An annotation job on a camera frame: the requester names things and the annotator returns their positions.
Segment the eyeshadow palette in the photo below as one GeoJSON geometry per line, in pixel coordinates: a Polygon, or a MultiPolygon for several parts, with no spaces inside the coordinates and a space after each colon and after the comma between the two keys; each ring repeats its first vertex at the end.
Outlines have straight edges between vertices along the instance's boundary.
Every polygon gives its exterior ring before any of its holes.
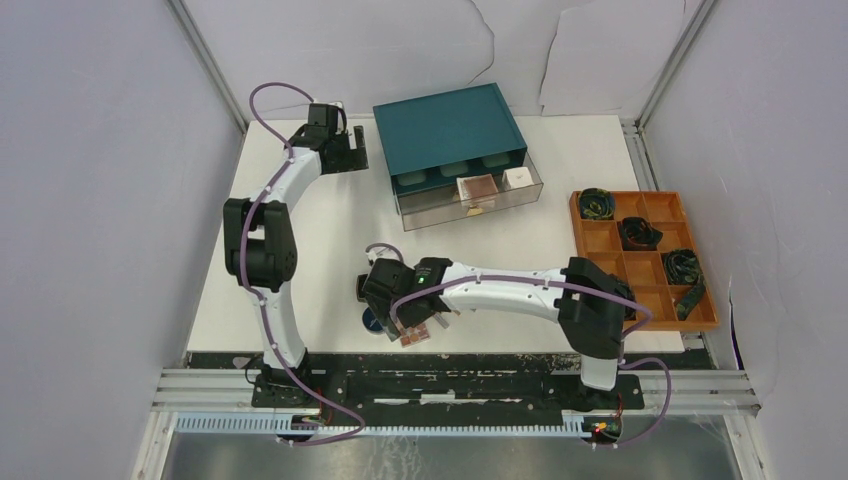
{"type": "Polygon", "coordinates": [[[429,339],[430,333],[426,324],[402,329],[399,338],[402,348],[407,348],[425,342],[429,339]]]}

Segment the clear acrylic drawer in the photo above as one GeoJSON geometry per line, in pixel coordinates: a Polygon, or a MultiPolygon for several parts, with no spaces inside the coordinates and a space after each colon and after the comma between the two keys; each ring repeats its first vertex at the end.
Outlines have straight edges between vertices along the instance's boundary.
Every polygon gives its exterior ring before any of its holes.
{"type": "Polygon", "coordinates": [[[406,231],[536,202],[544,187],[526,153],[501,153],[391,178],[406,231]]]}

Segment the brown square blush compact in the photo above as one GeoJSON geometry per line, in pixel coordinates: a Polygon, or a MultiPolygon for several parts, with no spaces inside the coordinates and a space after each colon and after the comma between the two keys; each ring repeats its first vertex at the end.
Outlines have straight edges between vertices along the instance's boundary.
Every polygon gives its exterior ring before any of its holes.
{"type": "Polygon", "coordinates": [[[457,179],[457,189],[462,202],[488,201],[498,195],[499,189],[491,174],[472,177],[460,177],[457,179]]]}

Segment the white cube box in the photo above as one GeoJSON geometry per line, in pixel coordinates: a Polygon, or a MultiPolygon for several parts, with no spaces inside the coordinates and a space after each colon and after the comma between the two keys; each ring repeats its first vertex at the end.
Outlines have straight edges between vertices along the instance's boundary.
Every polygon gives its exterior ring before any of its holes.
{"type": "Polygon", "coordinates": [[[531,187],[535,184],[533,174],[528,167],[506,169],[502,174],[502,184],[506,191],[531,187]]]}

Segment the black square powder compact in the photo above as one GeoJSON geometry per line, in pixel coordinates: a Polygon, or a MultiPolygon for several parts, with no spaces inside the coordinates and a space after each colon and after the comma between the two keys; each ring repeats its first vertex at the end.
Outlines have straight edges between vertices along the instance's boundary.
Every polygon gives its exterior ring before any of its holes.
{"type": "Polygon", "coordinates": [[[360,303],[366,302],[365,294],[364,294],[364,285],[365,285],[366,280],[367,280],[367,274],[360,274],[360,275],[357,276],[357,279],[356,279],[355,294],[356,294],[357,301],[360,302],[360,303]]]}

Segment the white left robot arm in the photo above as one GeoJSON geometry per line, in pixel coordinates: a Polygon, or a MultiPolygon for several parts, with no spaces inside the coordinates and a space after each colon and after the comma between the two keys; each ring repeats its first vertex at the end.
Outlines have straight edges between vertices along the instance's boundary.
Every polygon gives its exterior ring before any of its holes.
{"type": "Polygon", "coordinates": [[[361,126],[348,129],[340,103],[312,103],[305,124],[290,140],[280,168],[255,194],[230,198],[223,206],[225,267],[251,298],[261,326],[264,363],[290,368],[276,392],[294,407],[307,404],[314,379],[296,368],[306,357],[298,332],[290,282],[298,264],[291,212],[306,189],[322,175],[366,170],[361,126]]]}

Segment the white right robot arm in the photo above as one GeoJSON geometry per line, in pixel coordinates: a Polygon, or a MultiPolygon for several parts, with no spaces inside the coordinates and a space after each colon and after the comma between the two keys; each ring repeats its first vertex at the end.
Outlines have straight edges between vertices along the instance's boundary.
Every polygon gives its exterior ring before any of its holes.
{"type": "Polygon", "coordinates": [[[425,257],[414,266],[375,258],[370,265],[357,278],[356,295],[391,339],[449,312],[541,318],[556,324],[580,356],[580,400],[602,408],[617,396],[624,323],[637,311],[635,296],[591,260],[573,257],[564,268],[534,271],[487,269],[442,257],[425,257]]]}

